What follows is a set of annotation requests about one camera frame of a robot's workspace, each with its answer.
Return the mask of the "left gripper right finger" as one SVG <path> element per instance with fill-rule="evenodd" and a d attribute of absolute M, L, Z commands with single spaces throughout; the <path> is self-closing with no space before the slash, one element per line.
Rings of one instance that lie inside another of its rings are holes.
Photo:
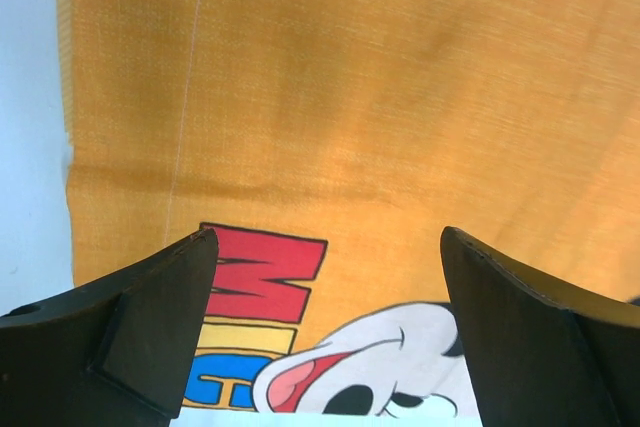
<path fill-rule="evenodd" d="M 636 426 L 639 308 L 440 238 L 444 277 L 485 426 Z"/>

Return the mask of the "orange cartoon mouse placemat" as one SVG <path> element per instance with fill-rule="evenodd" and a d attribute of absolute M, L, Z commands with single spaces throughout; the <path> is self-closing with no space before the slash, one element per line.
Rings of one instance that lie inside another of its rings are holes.
<path fill-rule="evenodd" d="M 639 0 L 71 0 L 74 280 L 219 261 L 181 426 L 470 416 L 440 235 L 639 296 Z"/>

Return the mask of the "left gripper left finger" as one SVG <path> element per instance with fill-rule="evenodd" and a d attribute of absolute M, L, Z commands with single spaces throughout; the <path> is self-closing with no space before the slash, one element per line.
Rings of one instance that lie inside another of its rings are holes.
<path fill-rule="evenodd" d="M 198 230 L 1 318 L 4 426 L 167 426 L 181 410 L 219 243 Z"/>

